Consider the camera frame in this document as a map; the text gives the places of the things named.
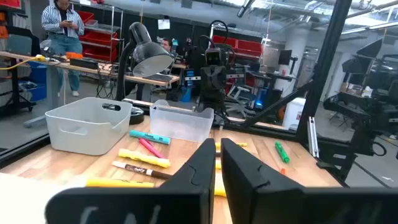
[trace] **pink highlighter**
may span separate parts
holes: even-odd
[[[156,157],[161,158],[161,159],[166,159],[160,152],[158,152],[158,151],[154,148],[154,146],[153,146],[149,141],[146,141],[145,139],[140,138],[140,139],[139,139],[139,142],[140,142],[145,148],[147,148],[151,153],[153,153],[153,155],[155,155]]]

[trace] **black marker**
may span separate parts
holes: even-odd
[[[156,177],[156,178],[160,178],[160,179],[164,179],[167,180],[169,178],[171,178],[171,175],[168,174],[164,174],[162,172],[158,172],[158,171],[154,171],[151,169],[145,169],[145,168],[141,168],[141,167],[137,167],[137,166],[133,166],[130,164],[125,164],[123,162],[119,162],[119,161],[113,161],[112,165],[116,166],[116,167],[120,167],[129,171],[133,171],[133,172],[137,172],[140,174],[145,174],[145,175],[149,175],[151,177]]]

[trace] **white container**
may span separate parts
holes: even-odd
[[[120,110],[103,108],[116,105]],[[54,149],[98,156],[129,131],[130,103],[87,97],[45,114]]]
[[[296,98],[286,106],[283,127],[285,129],[296,128],[299,125],[301,113],[305,105],[305,98]]]
[[[194,142],[203,142],[209,138],[214,120],[214,110],[211,108],[196,113],[171,108],[165,100],[156,101],[149,113],[152,134]]]
[[[90,27],[98,27],[98,21],[90,19],[85,23],[85,25]]]

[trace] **striped shirt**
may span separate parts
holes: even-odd
[[[78,30],[68,28],[68,37],[79,38],[79,35],[83,35],[85,32],[85,25],[79,14],[72,9],[68,9],[67,18],[67,20],[72,21],[79,27]],[[44,9],[42,14],[42,26],[46,31],[56,34],[65,34],[63,28],[60,27],[61,22],[61,13],[55,6],[47,6]]]

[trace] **blue highlighter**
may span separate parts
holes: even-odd
[[[136,138],[143,138],[143,139],[146,139],[149,141],[159,142],[162,144],[170,144],[170,138],[164,137],[164,136],[158,136],[156,134],[149,134],[149,133],[143,133],[143,132],[136,131],[136,130],[131,130],[130,136],[136,137]]]

